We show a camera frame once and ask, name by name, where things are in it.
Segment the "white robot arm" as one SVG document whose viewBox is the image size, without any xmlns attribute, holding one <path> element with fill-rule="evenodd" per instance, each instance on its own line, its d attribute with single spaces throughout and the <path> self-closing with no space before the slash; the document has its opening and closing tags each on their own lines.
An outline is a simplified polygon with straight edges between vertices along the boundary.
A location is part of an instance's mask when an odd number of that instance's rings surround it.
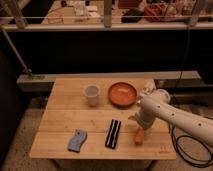
<svg viewBox="0 0 213 171">
<path fill-rule="evenodd" d="M 164 89 L 141 93 L 138 100 L 140 109 L 129 119 L 147 130 L 159 118 L 213 148 L 213 120 L 173 107 L 170 100 L 170 94 Z"/>
</svg>

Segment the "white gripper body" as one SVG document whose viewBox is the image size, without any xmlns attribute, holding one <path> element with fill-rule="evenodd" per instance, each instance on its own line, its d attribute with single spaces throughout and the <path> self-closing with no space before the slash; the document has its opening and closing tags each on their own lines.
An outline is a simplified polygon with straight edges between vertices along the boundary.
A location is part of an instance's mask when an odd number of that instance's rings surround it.
<svg viewBox="0 0 213 171">
<path fill-rule="evenodd" d="M 154 123 L 154 116 L 145 114 L 144 112 L 136 112 L 134 115 L 128 117 L 129 120 L 135 121 L 144 131 L 152 127 Z"/>
</svg>

